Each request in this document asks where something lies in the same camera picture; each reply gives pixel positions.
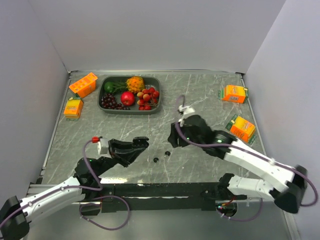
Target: yellow juice box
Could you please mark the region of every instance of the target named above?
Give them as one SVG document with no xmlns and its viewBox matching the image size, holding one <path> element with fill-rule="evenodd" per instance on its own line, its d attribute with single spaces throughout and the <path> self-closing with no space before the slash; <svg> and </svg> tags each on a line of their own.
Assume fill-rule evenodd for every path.
<svg viewBox="0 0 320 240">
<path fill-rule="evenodd" d="M 218 99 L 243 104 L 248 99 L 248 88 L 243 86 L 227 85 L 218 92 Z"/>
<path fill-rule="evenodd" d="M 67 120 L 77 121 L 80 118 L 84 102 L 80 97 L 70 97 L 66 102 L 64 116 Z"/>
<path fill-rule="evenodd" d="M 232 117 L 225 128 L 246 143 L 252 144 L 256 139 L 256 126 L 237 114 Z"/>
</svg>

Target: white wall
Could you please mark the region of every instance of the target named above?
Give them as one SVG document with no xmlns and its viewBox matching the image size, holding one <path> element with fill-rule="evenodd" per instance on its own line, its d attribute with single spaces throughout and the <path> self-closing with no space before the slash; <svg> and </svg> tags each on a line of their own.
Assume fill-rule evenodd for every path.
<svg viewBox="0 0 320 240">
<path fill-rule="evenodd" d="M 287 0 L 255 56 L 246 85 L 269 156 L 300 164 L 320 190 L 320 1 Z M 304 203 L 314 197 L 308 188 Z M 319 239 L 320 205 L 301 208 L 303 240 Z"/>
<path fill-rule="evenodd" d="M 1 0 L 0 206 L 39 176 L 67 78 L 28 0 Z"/>
<path fill-rule="evenodd" d="M 29 0 L 69 71 L 245 73 L 285 0 Z"/>
</svg>

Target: green pepper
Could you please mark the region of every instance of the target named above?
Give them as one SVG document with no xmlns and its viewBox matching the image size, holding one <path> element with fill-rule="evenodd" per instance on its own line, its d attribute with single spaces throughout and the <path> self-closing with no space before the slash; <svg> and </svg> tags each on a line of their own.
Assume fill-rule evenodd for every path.
<svg viewBox="0 0 320 240">
<path fill-rule="evenodd" d="M 107 81 L 107 82 L 104 84 L 103 88 L 104 88 L 104 91 L 105 91 L 106 93 L 108 93 L 108 94 L 113 93 L 114 90 L 115 90 L 114 83 L 111 82 L 111 81 Z"/>
</svg>

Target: juice box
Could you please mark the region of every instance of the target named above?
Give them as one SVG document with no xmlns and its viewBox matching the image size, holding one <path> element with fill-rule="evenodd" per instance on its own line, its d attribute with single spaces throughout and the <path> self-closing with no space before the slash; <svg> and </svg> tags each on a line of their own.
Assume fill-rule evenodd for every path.
<svg viewBox="0 0 320 240">
<path fill-rule="evenodd" d="M 84 98 L 96 89 L 97 79 L 98 77 L 90 72 L 87 76 L 71 84 L 69 89 L 74 92 L 77 97 Z"/>
<path fill-rule="evenodd" d="M 225 128 L 246 143 L 252 144 L 256 139 L 256 126 L 237 114 L 232 117 Z"/>
<path fill-rule="evenodd" d="M 218 99 L 243 104 L 248 99 L 248 88 L 243 86 L 227 85 L 218 92 Z"/>
<path fill-rule="evenodd" d="M 70 97 L 66 102 L 64 116 L 67 120 L 77 121 L 80 118 L 84 102 L 80 97 Z"/>
</svg>

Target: gray tray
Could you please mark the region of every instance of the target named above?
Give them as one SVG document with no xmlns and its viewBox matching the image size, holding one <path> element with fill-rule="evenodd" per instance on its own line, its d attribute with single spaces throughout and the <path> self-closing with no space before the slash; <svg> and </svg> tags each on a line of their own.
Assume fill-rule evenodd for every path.
<svg viewBox="0 0 320 240">
<path fill-rule="evenodd" d="M 161 96 L 162 96 L 162 91 L 160 88 L 160 82 L 158 79 L 156 79 L 155 77 L 151 77 L 151 76 L 140 76 L 143 78 L 144 80 L 144 85 L 145 87 L 148 88 L 155 88 L 155 90 L 159 91 L 160 95 L 158 98 L 158 104 L 156 107 L 153 107 L 151 110 L 139 110 L 139 106 L 137 105 L 137 101 L 139 100 L 139 98 L 137 96 L 135 96 L 135 103 L 134 105 L 130 106 L 130 110 L 117 110 L 117 109 L 105 109 L 101 106 L 101 97 L 105 94 L 105 89 L 104 89 L 104 85 L 106 82 L 126 82 L 127 79 L 132 78 L 133 75 L 131 76 L 108 76 L 106 77 L 99 89 L 99 94 L 98 94 L 98 106 L 101 110 L 105 111 L 108 114 L 126 114 L 126 115 L 151 115 L 151 114 L 155 114 L 157 112 L 159 112 L 160 107 L 161 107 Z M 118 104 L 121 103 L 120 101 L 120 97 L 121 97 L 122 92 L 116 93 L 115 99 L 116 102 Z"/>
</svg>

